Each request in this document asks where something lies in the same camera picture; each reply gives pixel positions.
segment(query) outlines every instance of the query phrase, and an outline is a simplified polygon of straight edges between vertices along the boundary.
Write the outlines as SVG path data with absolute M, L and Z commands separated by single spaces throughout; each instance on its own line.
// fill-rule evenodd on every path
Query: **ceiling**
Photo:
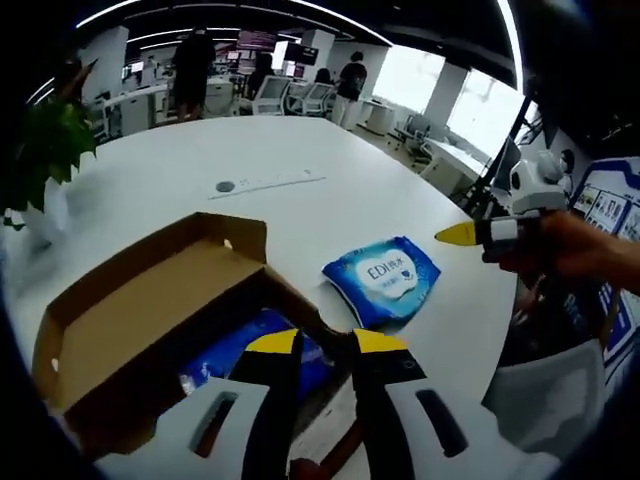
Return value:
M 511 86 L 516 84 L 511 45 L 498 0 L 312 1 L 390 42 L 432 51 Z M 130 38 L 199 25 L 298 35 L 322 28 L 345 41 L 385 44 L 384 39 L 349 21 L 290 0 L 130 2 L 74 29 L 81 20 L 118 1 L 68 0 L 65 5 L 71 10 L 52 9 L 58 22 L 49 18 L 42 23 L 43 31 L 53 32 L 48 46 L 60 46 L 70 38 L 77 46 L 82 45 L 115 25 L 129 28 Z M 522 50 L 525 91 L 541 105 L 550 122 L 559 124 L 593 156 L 626 153 L 634 148 L 635 142 L 620 139 L 640 125 L 636 119 L 640 114 L 639 96 L 629 67 L 631 59 L 640 58 L 640 8 L 628 7 L 628 3 L 634 2 L 510 0 Z M 578 6 L 587 4 L 595 6 Z M 155 37 L 136 44 L 172 39 Z M 46 63 L 51 64 L 53 58 L 55 55 L 39 59 L 45 66 L 39 65 L 40 79 L 36 82 L 42 81 L 42 71 L 49 69 Z M 623 128 L 622 134 L 603 140 L 627 124 L 634 127 Z

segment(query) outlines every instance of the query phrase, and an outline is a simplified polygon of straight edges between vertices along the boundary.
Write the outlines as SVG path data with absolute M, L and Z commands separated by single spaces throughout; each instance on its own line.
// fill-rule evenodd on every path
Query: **desk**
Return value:
M 358 125 L 377 135 L 384 136 L 393 128 L 395 113 L 395 110 L 387 105 L 373 100 L 364 100 L 360 114 L 362 121 Z
M 219 77 L 212 77 L 207 80 L 207 85 L 226 85 L 231 82 Z M 151 85 L 150 87 L 139 88 L 138 90 L 133 90 L 131 92 L 124 92 L 120 95 L 117 95 L 109 100 L 105 100 L 104 106 L 113 107 L 119 103 L 124 102 L 125 100 L 129 100 L 131 98 L 140 97 L 143 95 L 153 95 L 154 93 L 165 92 L 167 90 L 167 82 L 159 83 L 157 85 Z
M 324 119 L 254 116 L 140 132 L 98 147 L 97 161 L 82 163 L 66 186 L 72 212 L 67 241 L 16 269 L 24 282 L 17 293 L 12 289 L 8 303 L 27 366 L 42 313 L 53 298 L 145 235 L 205 211 L 266 221 L 270 265 L 340 331 L 357 323 L 323 278 L 322 267 L 354 248 L 408 236 L 442 275 L 398 335 L 434 382 L 478 402 L 483 398 L 507 334 L 516 277 L 484 264 L 482 247 L 437 242 L 436 232 L 468 217 L 378 148 Z M 326 178 L 208 200 L 223 180 L 272 178 L 304 169 Z M 26 232 L 7 233 L 13 261 Z M 8 281 L 15 285 L 15 279 Z M 353 391 L 345 393 L 354 400 Z M 294 453 L 321 459 L 327 445 L 349 427 L 334 428 L 335 422 L 331 414 L 318 417 L 314 425 L 331 426 L 326 430 L 334 439 L 324 435 L 320 441 L 325 444 L 316 445 L 303 434 Z M 349 465 L 366 475 L 363 451 L 357 455 Z
M 482 163 L 458 147 L 445 142 L 431 140 L 430 138 L 426 138 L 425 141 L 431 145 L 433 152 L 438 157 L 450 163 L 456 170 L 474 182 L 485 170 L 485 166 Z

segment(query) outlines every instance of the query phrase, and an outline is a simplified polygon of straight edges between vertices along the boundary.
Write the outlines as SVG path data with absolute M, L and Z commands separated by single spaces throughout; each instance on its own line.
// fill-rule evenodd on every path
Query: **wet wipes package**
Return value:
M 363 328 L 408 322 L 440 276 L 431 259 L 406 237 L 349 252 L 322 272 Z
M 237 330 L 224 336 L 180 372 L 180 383 L 189 395 L 204 385 L 209 378 L 227 378 L 246 347 L 258 338 L 270 333 L 289 330 L 291 324 L 279 312 L 263 309 L 255 318 Z M 303 338 L 298 399 L 304 400 L 316 388 L 322 386 L 333 373 L 333 363 L 313 340 Z

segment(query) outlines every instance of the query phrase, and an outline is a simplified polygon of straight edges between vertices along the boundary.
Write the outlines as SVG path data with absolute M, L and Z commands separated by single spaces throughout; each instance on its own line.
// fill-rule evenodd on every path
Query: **office chair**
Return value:
M 302 101 L 302 114 L 305 116 L 323 116 L 326 111 L 325 99 L 333 90 L 333 85 L 314 83 Z
M 332 85 L 313 83 L 302 96 L 287 96 L 287 109 L 294 115 L 322 117 L 326 112 L 325 98 L 332 90 Z
M 226 115 L 232 103 L 233 84 L 231 82 L 207 85 L 207 96 L 204 100 L 204 110 L 207 117 Z
M 284 115 L 284 101 L 291 79 L 268 75 L 251 104 L 254 115 Z
M 424 115 L 409 115 L 405 124 L 400 128 L 394 128 L 400 143 L 396 150 L 404 145 L 410 154 L 419 152 L 423 138 L 428 135 L 431 128 L 431 121 Z

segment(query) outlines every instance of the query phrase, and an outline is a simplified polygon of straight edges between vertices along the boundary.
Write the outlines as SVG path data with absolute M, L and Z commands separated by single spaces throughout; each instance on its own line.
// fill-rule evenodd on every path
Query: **poster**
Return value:
M 589 210 L 591 210 L 591 207 L 595 203 L 599 193 L 600 190 L 598 190 L 597 188 L 591 186 L 584 187 L 584 190 L 574 203 L 573 208 L 586 215 L 587 213 L 589 213 Z
M 600 192 L 585 221 L 598 230 L 615 233 L 628 203 L 628 200 L 618 195 Z
M 640 242 L 640 207 L 632 205 L 618 236 L 624 240 Z

